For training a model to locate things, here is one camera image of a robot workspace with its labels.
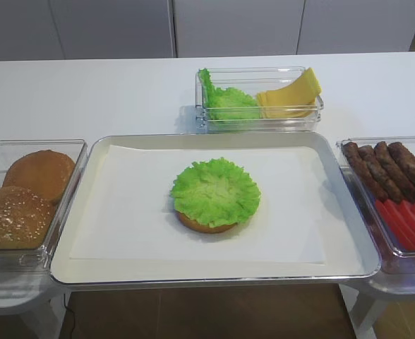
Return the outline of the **green lettuce leaf on bun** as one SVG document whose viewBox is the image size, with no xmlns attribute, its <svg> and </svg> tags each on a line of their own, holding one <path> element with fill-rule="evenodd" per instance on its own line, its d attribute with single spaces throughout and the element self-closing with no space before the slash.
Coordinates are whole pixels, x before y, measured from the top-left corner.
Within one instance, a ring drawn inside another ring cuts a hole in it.
<svg viewBox="0 0 415 339">
<path fill-rule="evenodd" d="M 176 176 L 170 196 L 175 211 L 211 227 L 247 222 L 261 192 L 250 174 L 223 157 L 192 162 Z"/>
</svg>

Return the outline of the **green lettuce in container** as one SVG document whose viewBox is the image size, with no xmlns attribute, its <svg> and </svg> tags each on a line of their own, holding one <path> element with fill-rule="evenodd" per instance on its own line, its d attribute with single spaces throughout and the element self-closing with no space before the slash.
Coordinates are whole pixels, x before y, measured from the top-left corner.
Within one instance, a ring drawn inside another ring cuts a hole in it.
<svg viewBox="0 0 415 339">
<path fill-rule="evenodd" d="M 198 78 L 203 87 L 204 107 L 210 120 L 249 120 L 259 119 L 260 109 L 257 101 L 238 88 L 216 87 L 210 72 L 201 69 Z"/>
</svg>

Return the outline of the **clear lettuce cheese container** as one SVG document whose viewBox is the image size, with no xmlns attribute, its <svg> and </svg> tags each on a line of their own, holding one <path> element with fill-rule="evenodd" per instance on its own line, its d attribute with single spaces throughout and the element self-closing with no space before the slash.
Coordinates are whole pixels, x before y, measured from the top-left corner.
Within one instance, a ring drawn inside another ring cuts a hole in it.
<svg viewBox="0 0 415 339">
<path fill-rule="evenodd" d="M 207 69 L 211 80 L 216 87 L 238 88 L 251 95 L 257 102 L 257 94 L 267 90 L 283 88 L 295 81 L 306 69 L 302 66 L 287 66 L 276 68 L 244 68 L 244 69 Z M 210 120 L 208 111 L 204 107 L 203 87 L 196 73 L 196 113 L 195 119 L 198 128 L 205 133 L 230 133 L 248 131 L 312 131 L 321 120 L 321 111 L 324 107 L 319 96 L 315 100 L 315 107 L 305 117 L 286 119 L 249 119 L 249 120 Z"/>
</svg>

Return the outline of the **yellow cheese slices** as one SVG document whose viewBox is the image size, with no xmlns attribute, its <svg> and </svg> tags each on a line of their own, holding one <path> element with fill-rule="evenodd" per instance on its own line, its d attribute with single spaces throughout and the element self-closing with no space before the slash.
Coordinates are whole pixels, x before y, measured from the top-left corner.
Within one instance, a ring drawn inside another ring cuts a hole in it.
<svg viewBox="0 0 415 339">
<path fill-rule="evenodd" d="M 257 94 L 264 119 L 305 117 L 315 107 L 321 86 L 312 68 L 306 69 L 295 81 L 276 90 Z"/>
</svg>

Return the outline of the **bottom burger bun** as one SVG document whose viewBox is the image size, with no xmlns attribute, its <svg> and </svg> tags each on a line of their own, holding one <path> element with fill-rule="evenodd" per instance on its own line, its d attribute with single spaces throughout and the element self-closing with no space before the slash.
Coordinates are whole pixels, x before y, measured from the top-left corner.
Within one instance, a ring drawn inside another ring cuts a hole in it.
<svg viewBox="0 0 415 339">
<path fill-rule="evenodd" d="M 199 232 L 199 233 L 203 233 L 203 234 L 219 234 L 219 233 L 223 233 L 226 232 L 236 226 L 238 226 L 239 224 L 237 222 L 233 223 L 233 224 L 228 224 L 228 225 L 220 225 L 220 226 L 215 226 L 215 227 L 211 227 L 209 225 L 204 225 L 199 223 L 196 220 L 192 220 L 190 219 L 188 216 L 186 216 L 184 213 L 181 213 L 179 211 L 176 211 L 176 216 L 178 218 L 178 220 L 188 229 Z"/>
</svg>

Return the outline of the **white paper sheet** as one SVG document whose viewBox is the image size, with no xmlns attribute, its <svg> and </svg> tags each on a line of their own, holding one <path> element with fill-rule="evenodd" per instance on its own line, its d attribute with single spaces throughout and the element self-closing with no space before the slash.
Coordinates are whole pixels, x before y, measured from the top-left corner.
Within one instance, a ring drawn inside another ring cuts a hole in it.
<svg viewBox="0 0 415 339">
<path fill-rule="evenodd" d="M 221 234 L 201 234 L 176 218 L 170 191 L 193 162 L 234 162 L 260 190 L 257 212 Z M 318 193 L 325 175 L 310 148 L 139 150 L 111 146 L 91 184 L 73 258 L 322 263 Z"/>
</svg>

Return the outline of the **brown meat patty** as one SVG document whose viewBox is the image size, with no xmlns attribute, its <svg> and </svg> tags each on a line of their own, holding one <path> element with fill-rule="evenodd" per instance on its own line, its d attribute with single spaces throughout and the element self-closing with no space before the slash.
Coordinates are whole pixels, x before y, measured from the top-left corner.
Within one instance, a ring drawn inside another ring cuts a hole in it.
<svg viewBox="0 0 415 339">
<path fill-rule="evenodd" d="M 388 199 L 387 192 L 374 180 L 366 162 L 359 155 L 357 144 L 354 142 L 345 143 L 342 146 L 342 151 L 351 168 L 359 177 L 362 184 L 373 194 L 374 198 L 382 202 L 386 201 Z"/>
<path fill-rule="evenodd" d="M 396 203 L 403 200 L 414 203 L 415 186 L 393 160 L 387 143 L 385 141 L 378 142 L 374 147 L 374 152 L 380 166 L 387 173 L 388 179 L 385 181 L 385 190 L 390 199 Z"/>
<path fill-rule="evenodd" d="M 366 162 L 366 165 L 372 174 L 374 180 L 387 192 L 388 198 L 396 203 L 403 200 L 404 195 L 392 180 L 387 171 L 379 163 L 374 149 L 370 145 L 359 147 L 359 155 Z"/>
<path fill-rule="evenodd" d="M 400 142 L 389 144 L 388 149 L 392 159 L 415 186 L 415 155 Z"/>
</svg>

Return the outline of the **plain bun half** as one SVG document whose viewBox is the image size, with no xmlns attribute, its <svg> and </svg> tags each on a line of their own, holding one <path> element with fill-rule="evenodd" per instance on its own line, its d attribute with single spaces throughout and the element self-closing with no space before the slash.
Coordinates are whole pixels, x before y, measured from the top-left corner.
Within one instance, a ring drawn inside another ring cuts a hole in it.
<svg viewBox="0 0 415 339">
<path fill-rule="evenodd" d="M 66 154 L 40 150 L 16 160 L 7 170 L 2 186 L 29 189 L 56 205 L 73 174 L 75 162 Z"/>
</svg>

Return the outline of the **silver metal tray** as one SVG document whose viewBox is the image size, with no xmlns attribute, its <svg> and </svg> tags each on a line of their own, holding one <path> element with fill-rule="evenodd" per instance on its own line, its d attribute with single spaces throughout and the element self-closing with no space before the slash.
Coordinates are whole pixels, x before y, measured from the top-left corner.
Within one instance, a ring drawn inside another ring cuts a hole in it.
<svg viewBox="0 0 415 339">
<path fill-rule="evenodd" d="M 90 197 L 111 146 L 139 150 L 254 150 L 303 148 L 316 152 L 325 180 L 319 190 L 325 218 L 317 224 L 322 263 L 269 261 L 168 261 L 153 259 L 73 258 L 71 250 Z M 380 256 L 347 188 L 329 143 L 313 132 L 223 133 L 205 135 L 111 136 L 94 144 L 68 211 L 50 274 L 76 289 L 150 288 L 154 286 L 232 285 L 285 280 L 344 281 L 366 278 L 380 268 Z"/>
</svg>

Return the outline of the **clear patty tomato container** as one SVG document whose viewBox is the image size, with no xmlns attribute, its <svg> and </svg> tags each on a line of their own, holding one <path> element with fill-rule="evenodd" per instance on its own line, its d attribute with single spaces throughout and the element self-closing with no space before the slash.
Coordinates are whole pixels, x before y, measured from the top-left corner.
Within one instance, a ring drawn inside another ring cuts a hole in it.
<svg viewBox="0 0 415 339">
<path fill-rule="evenodd" d="M 405 249 L 397 239 L 390 226 L 384 221 L 376 207 L 377 199 L 361 181 L 361 178 L 349 164 L 344 153 L 344 146 L 355 143 L 358 147 L 375 147 L 379 142 L 391 144 L 400 142 L 415 155 L 415 137 L 387 138 L 349 138 L 336 143 L 339 149 L 339 166 L 356 205 L 365 220 L 376 248 L 382 257 L 382 271 L 389 274 L 415 273 L 415 251 Z"/>
</svg>

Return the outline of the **clear bun container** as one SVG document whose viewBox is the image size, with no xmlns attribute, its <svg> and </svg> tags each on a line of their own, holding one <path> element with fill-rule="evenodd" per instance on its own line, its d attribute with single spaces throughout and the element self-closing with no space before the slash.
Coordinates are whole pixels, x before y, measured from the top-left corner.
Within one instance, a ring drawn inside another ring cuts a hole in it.
<svg viewBox="0 0 415 339">
<path fill-rule="evenodd" d="M 53 205 L 54 217 L 42 245 L 36 249 L 0 250 L 0 272 L 47 269 L 87 160 L 87 143 L 82 139 L 0 141 L 0 188 L 3 187 L 7 170 L 16 160 L 40 150 L 64 153 L 75 162 L 76 166 L 61 200 Z"/>
</svg>

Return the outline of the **sesame bun front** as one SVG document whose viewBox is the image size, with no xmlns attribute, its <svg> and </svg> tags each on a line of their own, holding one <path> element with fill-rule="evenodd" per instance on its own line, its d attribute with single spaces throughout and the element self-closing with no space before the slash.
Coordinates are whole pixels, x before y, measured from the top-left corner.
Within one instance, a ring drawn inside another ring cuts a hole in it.
<svg viewBox="0 0 415 339">
<path fill-rule="evenodd" d="M 0 188 L 0 250 L 40 247 L 54 213 L 48 200 L 29 189 Z"/>
</svg>

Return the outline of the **red tomato slice front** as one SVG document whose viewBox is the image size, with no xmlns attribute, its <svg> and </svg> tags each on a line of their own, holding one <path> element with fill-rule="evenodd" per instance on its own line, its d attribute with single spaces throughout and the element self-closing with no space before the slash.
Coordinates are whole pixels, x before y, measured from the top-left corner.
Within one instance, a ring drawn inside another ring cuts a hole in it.
<svg viewBox="0 0 415 339">
<path fill-rule="evenodd" d="M 415 205 L 408 201 L 395 203 L 390 199 L 377 200 L 375 208 L 395 238 L 395 247 L 415 252 Z"/>
</svg>

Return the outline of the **red tomato slice middle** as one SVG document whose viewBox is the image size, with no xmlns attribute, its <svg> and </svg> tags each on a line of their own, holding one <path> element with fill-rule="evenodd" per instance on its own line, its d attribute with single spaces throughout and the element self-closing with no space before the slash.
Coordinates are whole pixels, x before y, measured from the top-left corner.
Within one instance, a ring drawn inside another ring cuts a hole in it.
<svg viewBox="0 0 415 339">
<path fill-rule="evenodd" d="M 400 242 L 408 251 L 415 251 L 415 214 L 411 211 L 408 201 L 395 203 L 386 200 L 383 206 L 390 216 L 390 222 L 397 236 L 401 236 Z"/>
</svg>

